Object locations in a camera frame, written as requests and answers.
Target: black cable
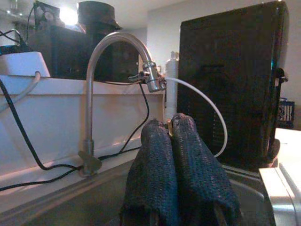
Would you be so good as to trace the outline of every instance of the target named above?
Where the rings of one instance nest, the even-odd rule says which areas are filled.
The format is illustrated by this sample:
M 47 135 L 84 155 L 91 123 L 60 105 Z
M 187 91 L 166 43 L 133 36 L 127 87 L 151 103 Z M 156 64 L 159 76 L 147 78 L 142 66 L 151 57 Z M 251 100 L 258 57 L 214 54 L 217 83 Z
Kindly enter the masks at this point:
M 32 155 L 33 155 L 33 157 L 34 157 L 37 165 L 42 170 L 51 170 L 51 169 L 57 168 L 57 167 L 68 167 L 68 168 L 77 170 L 78 169 L 77 167 L 72 166 L 72 165 L 68 165 L 68 164 L 58 164 L 58 165 L 53 165 L 53 166 L 49 166 L 49 167 L 46 167 L 46 166 L 43 165 L 43 163 L 40 161 L 40 159 L 39 159 L 36 151 L 34 150 L 34 148 L 32 146 L 32 143 L 30 142 L 30 140 L 29 140 L 29 138 L 27 136 L 27 133 L 26 133 L 26 131 L 25 131 L 24 127 L 23 127 L 23 124 L 21 123 L 21 120 L 19 118 L 19 115 L 18 115 L 18 113 L 17 113 L 17 111 L 15 109 L 14 103 L 11 100 L 10 95 L 8 94 L 8 91 L 7 91 L 7 89 L 6 89 L 6 87 L 3 84 L 3 82 L 2 82 L 1 79 L 0 79 L 0 87 L 2 89 L 2 92 L 4 94 L 5 99 L 6 99 L 7 103 L 8 103 L 8 105 L 9 105 L 9 108 L 10 108 L 10 110 L 11 110 L 13 116 L 14 116 L 14 119 L 15 119 L 15 121 L 17 123 L 17 126 L 19 127 L 19 129 L 20 129 L 20 131 L 22 133 L 22 136 L 23 136 L 23 138 L 24 138 L 24 140 L 25 140 L 25 142 L 26 142 L 29 150 L 31 151 L 31 153 L 32 153 Z
M 133 150 L 137 150 L 139 149 L 140 147 L 135 147 L 135 148 L 131 148 L 131 149 L 128 149 L 126 151 L 123 151 L 122 153 L 126 153 L 126 152 L 130 152 L 130 151 L 133 151 Z M 98 159 L 100 160 L 105 160 L 105 159 L 108 159 L 108 158 L 111 158 L 111 157 L 115 157 L 115 156 L 118 156 L 120 155 L 121 153 L 116 153 L 116 154 L 111 154 L 111 155 L 105 155 L 105 156 L 102 156 L 102 157 L 99 157 Z M 31 186 L 31 185 L 41 185 L 41 184 L 48 184 L 48 183 L 51 183 L 51 182 L 55 182 L 59 179 L 62 179 L 64 178 L 65 176 L 75 172 L 76 169 L 72 169 L 56 178 L 53 178 L 53 179 L 50 179 L 50 180 L 42 180 L 42 181 L 35 181 L 35 182 L 27 182 L 27 183 L 20 183 L 20 184 L 15 184 L 15 185 L 9 185 L 9 186 L 6 186 L 6 187 L 1 187 L 0 188 L 0 192 L 3 192 L 5 190 L 8 190 L 8 189 L 13 189 L 13 188 L 17 188 L 17 187 L 23 187 L 23 186 Z
M 133 135 L 135 134 L 135 132 L 136 132 L 136 131 L 137 131 L 137 130 L 138 130 L 138 129 L 139 129 L 139 128 L 147 121 L 147 120 L 148 120 L 149 115 L 150 115 L 150 108 L 149 108 L 149 105 L 148 105 L 148 101 L 147 101 L 145 92 L 144 92 L 144 90 L 143 90 L 143 87 L 142 87 L 141 83 L 140 83 L 140 82 L 138 82 L 138 83 L 139 83 L 139 86 L 140 86 L 140 89 L 141 89 L 141 92 L 142 92 L 142 95 L 143 95 L 143 98 L 144 98 L 144 101 L 145 101 L 145 105 L 146 105 L 146 108 L 147 108 L 147 116 L 146 116 L 146 118 L 145 118 L 145 119 L 143 120 L 143 122 L 142 122 L 142 123 L 141 123 L 141 124 L 140 124 L 133 132 L 132 132 L 132 134 L 129 136 L 129 138 L 127 139 L 126 143 L 123 145 L 123 147 L 121 148 L 121 150 L 120 150 L 118 153 L 111 154 L 111 155 L 101 156 L 101 157 L 98 158 L 99 160 L 105 160 L 105 159 L 108 159 L 108 158 L 111 158 L 111 157 L 118 156 L 118 155 L 120 155 L 120 154 L 122 154 L 122 153 L 130 152 L 130 151 L 133 151 L 133 150 L 136 150 L 136 149 L 139 149 L 139 148 L 140 148 L 140 147 L 135 147 L 135 148 L 131 148 L 131 149 L 128 149 L 128 150 L 125 150 L 125 151 L 124 151 L 125 147 L 127 146 L 128 142 L 130 141 L 130 139 L 132 138 L 132 136 L 133 136 Z M 13 105 L 12 100 L 11 100 L 11 98 L 10 98 L 10 96 L 9 96 L 7 90 L 6 90 L 6 87 L 4 86 L 4 84 L 3 84 L 3 82 L 2 82 L 1 79 L 0 79 L 0 86 L 1 86 L 2 92 L 3 92 L 5 98 L 6 98 L 7 102 L 8 102 L 8 105 L 9 105 L 11 111 L 13 112 L 14 117 L 15 117 L 15 114 L 16 114 L 15 120 L 16 120 L 16 121 L 17 121 L 17 120 L 20 121 L 20 119 L 19 119 L 19 117 L 18 117 L 18 114 L 17 114 L 17 112 L 16 112 L 16 109 L 15 109 L 15 106 Z M 59 180 L 59 179 L 62 179 L 63 177 L 69 175 L 70 173 L 72 173 L 72 172 L 74 172 L 74 171 L 76 171 L 76 170 L 80 170 L 81 167 L 82 167 L 82 166 L 74 167 L 74 168 L 71 169 L 70 171 L 68 171 L 68 172 L 66 172 L 66 173 L 64 173 L 64 174 L 62 174 L 62 175 L 60 175 L 60 176 L 58 176 L 58 177 L 56 177 L 56 178 L 54 178 L 54 179 L 44 180 L 44 181 L 35 181 L 35 182 L 20 183 L 20 184 L 15 184 L 15 185 L 10 185 L 10 186 L 6 186 L 6 187 L 2 187 L 2 188 L 0 188 L 0 192 L 5 191 L 5 190 L 8 190 L 8 189 L 12 189 L 12 188 L 22 187 L 22 186 L 31 186 L 31 185 L 39 185 L 39 184 L 48 184 L 48 183 L 57 181 L 57 180 Z
M 33 9 L 34 9 L 34 6 L 31 8 L 30 13 L 29 13 L 28 18 L 27 18 L 27 24 L 26 24 L 26 39 L 25 39 L 25 42 L 28 41 L 29 20 L 30 20 L 30 16 L 32 15 Z
M 138 129 L 140 129 L 141 126 L 144 125 L 144 123 L 146 123 L 146 121 L 149 119 L 149 116 L 150 116 L 150 107 L 149 107 L 149 103 L 148 103 L 148 101 L 147 101 L 147 99 L 146 99 L 146 95 L 145 95 L 145 93 L 144 93 L 144 90 L 143 90 L 143 87 L 142 87 L 141 83 L 139 83 L 139 87 L 140 87 L 140 89 L 141 89 L 142 96 L 143 96 L 143 98 L 144 98 L 145 105 L 146 105 L 146 109 L 147 109 L 146 117 L 145 117 L 145 119 L 143 120 L 143 122 L 141 122 L 141 124 L 140 124 L 137 128 L 134 129 L 134 131 L 133 131 L 132 134 L 129 136 L 129 138 L 127 139 L 127 141 L 125 142 L 125 144 L 123 145 L 123 147 L 121 148 L 121 150 L 119 151 L 119 153 L 122 153 L 122 152 L 123 152 L 123 150 L 125 149 L 125 147 L 127 146 L 127 144 L 130 142 L 132 136 L 137 132 Z
M 9 186 L 6 186 L 6 187 L 1 187 L 0 188 L 0 192 L 2 191 L 5 191 L 5 190 L 8 190 L 8 189 L 12 189 L 12 188 L 16 188 L 16 187 L 22 187 L 22 186 L 30 186 L 30 185 L 40 185 L 40 184 L 48 184 L 48 183 L 51 183 L 51 182 L 54 182 L 56 180 L 59 180 L 59 179 L 62 179 L 63 177 L 71 174 L 72 172 L 76 171 L 76 169 L 72 169 L 56 178 L 53 178 L 51 180 L 43 180 L 43 181 L 35 181 L 35 182 L 27 182 L 27 183 L 21 183 L 21 184 L 15 184 L 15 185 L 9 185 Z
M 20 32 L 19 32 L 17 29 L 15 29 L 15 28 L 9 30 L 8 32 L 2 32 L 3 34 L 0 34 L 0 36 L 6 35 L 6 34 L 9 34 L 9 33 L 12 33 L 12 32 L 16 32 L 17 35 L 19 36 L 19 38 L 20 38 L 20 39 L 22 38 Z
M 98 81 L 98 82 L 100 82 L 100 83 L 106 83 L 106 84 L 111 84 L 111 85 L 116 85 L 116 86 L 131 86 L 131 85 L 135 85 L 135 84 L 141 83 L 141 81 L 132 82 L 132 83 L 124 83 L 124 84 L 110 82 L 110 81 Z
M 134 147 L 134 148 L 125 150 L 125 151 L 123 151 L 123 152 L 117 152 L 117 153 L 115 153 L 115 154 L 104 155 L 104 156 L 98 157 L 98 159 L 102 161 L 102 160 L 109 159 L 109 158 L 111 158 L 111 157 L 115 157 L 115 156 L 118 156 L 118 155 L 123 154 L 123 153 L 126 153 L 126 152 L 130 152 L 130 151 L 137 150 L 137 149 L 139 149 L 139 148 L 140 148 L 140 147 Z
M 20 44 L 19 41 L 15 40 L 15 39 L 13 39 L 13 38 L 8 37 L 4 32 L 0 31 L 0 34 L 1 34 L 1 36 L 4 36 L 5 38 L 7 38 L 7 39 L 9 39 L 9 40 L 12 40 L 12 41 L 14 41 L 14 42 Z

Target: gray cloth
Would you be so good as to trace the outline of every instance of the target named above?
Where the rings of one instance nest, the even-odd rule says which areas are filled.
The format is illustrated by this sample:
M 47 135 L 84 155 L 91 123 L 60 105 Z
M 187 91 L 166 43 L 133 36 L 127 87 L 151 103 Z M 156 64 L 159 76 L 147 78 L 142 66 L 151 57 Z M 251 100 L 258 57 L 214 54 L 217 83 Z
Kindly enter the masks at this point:
M 178 113 L 172 124 L 182 225 L 218 225 L 215 204 L 221 207 L 228 225 L 235 225 L 238 198 L 221 164 L 199 137 L 194 120 Z
M 137 218 L 140 215 L 147 221 L 147 216 L 156 212 L 160 225 L 177 226 L 177 178 L 171 140 L 164 124 L 157 120 L 148 122 L 142 130 L 141 142 L 127 177 L 121 219 L 124 214 L 135 213 Z

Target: sink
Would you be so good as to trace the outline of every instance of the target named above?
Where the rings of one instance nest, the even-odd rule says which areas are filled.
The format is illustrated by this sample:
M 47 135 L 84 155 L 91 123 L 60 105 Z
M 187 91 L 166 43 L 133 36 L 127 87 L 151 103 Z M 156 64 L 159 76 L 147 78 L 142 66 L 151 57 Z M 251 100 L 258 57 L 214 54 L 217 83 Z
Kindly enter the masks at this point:
M 119 225 L 127 173 L 133 161 L 0 214 L 0 225 Z M 226 169 L 238 195 L 245 225 L 271 225 L 269 203 L 257 175 Z

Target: gooseneck faucet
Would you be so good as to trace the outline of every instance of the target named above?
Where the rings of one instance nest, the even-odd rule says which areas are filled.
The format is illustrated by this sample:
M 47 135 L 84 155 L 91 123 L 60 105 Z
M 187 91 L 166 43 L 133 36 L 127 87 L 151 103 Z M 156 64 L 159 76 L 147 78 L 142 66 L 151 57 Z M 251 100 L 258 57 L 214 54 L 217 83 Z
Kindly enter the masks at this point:
M 92 110 L 93 110 L 93 81 L 94 81 L 94 72 L 97 61 L 102 54 L 102 52 L 112 43 L 117 41 L 125 41 L 129 44 L 132 44 L 140 54 L 143 60 L 143 70 L 145 80 L 149 92 L 156 92 L 164 90 L 166 85 L 164 80 L 157 72 L 156 64 L 152 61 L 151 56 L 144 46 L 144 44 L 137 39 L 135 36 L 128 33 L 114 32 L 106 37 L 104 37 L 95 47 L 91 58 L 89 60 L 88 69 L 87 69 L 87 94 L 86 94 L 86 139 L 84 140 L 84 151 L 79 152 L 79 156 L 83 159 L 84 167 L 82 170 L 83 175 L 92 175 L 101 167 L 101 162 L 94 157 L 94 141 L 92 139 Z

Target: wall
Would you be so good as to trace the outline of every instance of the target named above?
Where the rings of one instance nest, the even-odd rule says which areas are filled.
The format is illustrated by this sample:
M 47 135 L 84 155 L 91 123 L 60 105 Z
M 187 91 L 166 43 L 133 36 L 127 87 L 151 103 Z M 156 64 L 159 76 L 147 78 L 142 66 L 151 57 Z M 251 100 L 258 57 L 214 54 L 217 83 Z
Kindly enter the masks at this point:
M 144 45 L 147 45 L 147 28 L 138 28 L 132 30 L 121 30 L 122 32 L 130 33 L 138 38 Z
M 207 16 L 236 8 L 261 3 L 262 0 L 188 0 L 148 13 L 147 47 L 157 65 L 165 67 L 171 51 L 179 51 L 180 25 L 182 21 Z M 295 128 L 301 129 L 301 76 L 299 57 L 301 53 L 301 1 L 286 0 L 290 12 L 289 46 L 285 71 L 289 82 L 282 87 L 282 97 L 296 103 Z

